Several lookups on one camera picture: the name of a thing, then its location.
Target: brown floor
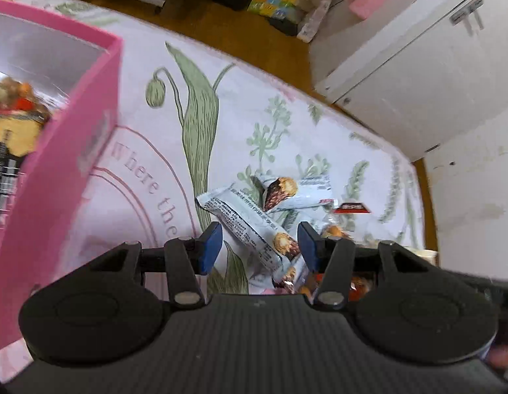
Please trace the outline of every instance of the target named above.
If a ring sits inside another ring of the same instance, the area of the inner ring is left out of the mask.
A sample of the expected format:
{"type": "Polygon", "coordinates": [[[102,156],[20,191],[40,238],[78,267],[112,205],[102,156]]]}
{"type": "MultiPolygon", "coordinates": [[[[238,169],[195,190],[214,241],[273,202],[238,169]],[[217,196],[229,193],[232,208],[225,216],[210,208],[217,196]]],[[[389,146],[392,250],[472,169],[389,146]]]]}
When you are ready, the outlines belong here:
{"type": "MultiPolygon", "coordinates": [[[[312,88],[308,44],[273,28],[262,16],[206,0],[168,0],[161,14],[135,0],[82,0],[176,31],[242,59],[323,101],[312,88]]],[[[425,208],[425,244],[437,250],[431,195],[423,160],[415,162],[425,208]]]]}

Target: ridged black surface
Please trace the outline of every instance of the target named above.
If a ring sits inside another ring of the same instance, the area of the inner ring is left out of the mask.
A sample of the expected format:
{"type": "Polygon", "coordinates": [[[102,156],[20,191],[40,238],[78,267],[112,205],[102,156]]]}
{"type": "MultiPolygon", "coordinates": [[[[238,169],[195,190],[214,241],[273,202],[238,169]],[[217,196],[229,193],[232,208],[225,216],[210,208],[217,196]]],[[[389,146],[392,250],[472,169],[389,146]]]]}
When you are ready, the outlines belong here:
{"type": "Polygon", "coordinates": [[[508,386],[478,360],[445,367],[394,361],[339,313],[304,296],[217,295],[172,315],[145,350],[120,362],[65,369],[35,362],[7,388],[32,394],[498,393],[508,386]]]}

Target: floral tablecloth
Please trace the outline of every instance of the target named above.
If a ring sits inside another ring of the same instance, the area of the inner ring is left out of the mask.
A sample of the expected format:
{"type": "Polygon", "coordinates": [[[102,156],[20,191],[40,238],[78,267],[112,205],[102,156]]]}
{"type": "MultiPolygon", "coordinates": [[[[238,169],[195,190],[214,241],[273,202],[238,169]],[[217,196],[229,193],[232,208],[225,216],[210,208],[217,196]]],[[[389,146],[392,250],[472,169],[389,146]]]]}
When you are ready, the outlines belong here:
{"type": "MultiPolygon", "coordinates": [[[[351,119],[250,65],[129,16],[74,0],[15,1],[124,39],[118,126],[90,175],[56,277],[123,241],[159,247],[170,238],[199,235],[214,217],[195,197],[235,182],[258,200],[252,182],[258,174],[328,172],[336,198],[363,202],[376,216],[369,238],[386,232],[423,248],[413,167],[351,119]]],[[[358,216],[344,224],[353,229],[358,216]]],[[[271,287],[270,275],[242,244],[228,232],[224,240],[208,290],[271,287]]],[[[147,287],[167,294],[161,275],[147,277],[147,287]]],[[[0,351],[0,379],[29,361],[22,340],[0,351]]]]}

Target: round black cover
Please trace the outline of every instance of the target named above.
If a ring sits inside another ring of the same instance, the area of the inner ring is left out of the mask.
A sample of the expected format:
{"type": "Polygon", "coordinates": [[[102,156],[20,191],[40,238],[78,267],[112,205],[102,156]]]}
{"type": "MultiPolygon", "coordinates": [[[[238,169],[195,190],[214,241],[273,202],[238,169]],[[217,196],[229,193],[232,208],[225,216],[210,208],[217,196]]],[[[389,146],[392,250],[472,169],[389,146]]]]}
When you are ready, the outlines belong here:
{"type": "Polygon", "coordinates": [[[388,354],[447,364],[475,356],[490,345],[497,332],[497,311],[452,276],[402,274],[359,301],[356,323],[388,354]]]}
{"type": "Polygon", "coordinates": [[[56,364],[113,361],[158,333],[163,303],[119,273],[73,274],[28,299],[19,327],[38,358],[56,364]]]}

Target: white door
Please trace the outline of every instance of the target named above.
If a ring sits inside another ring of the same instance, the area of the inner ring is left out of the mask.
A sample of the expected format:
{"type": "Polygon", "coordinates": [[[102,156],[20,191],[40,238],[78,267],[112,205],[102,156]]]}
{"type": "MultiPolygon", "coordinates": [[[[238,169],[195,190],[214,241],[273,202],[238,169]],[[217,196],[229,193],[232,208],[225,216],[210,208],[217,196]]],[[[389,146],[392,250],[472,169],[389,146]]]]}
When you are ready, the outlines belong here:
{"type": "Polygon", "coordinates": [[[336,103],[416,160],[508,107],[508,0],[466,0],[336,103]]]}

